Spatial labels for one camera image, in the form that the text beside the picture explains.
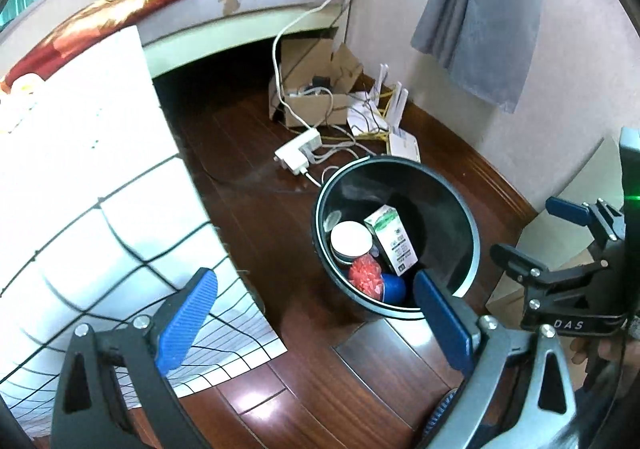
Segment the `person hand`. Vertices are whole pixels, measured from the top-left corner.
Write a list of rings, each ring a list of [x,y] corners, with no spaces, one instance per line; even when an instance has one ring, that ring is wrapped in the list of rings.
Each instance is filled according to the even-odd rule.
[[[590,358],[591,353],[595,353],[599,358],[606,361],[618,361],[624,365],[628,357],[632,356],[632,350],[627,346],[623,335],[611,337],[576,337],[570,342],[572,355],[570,360],[574,365],[581,365]]]

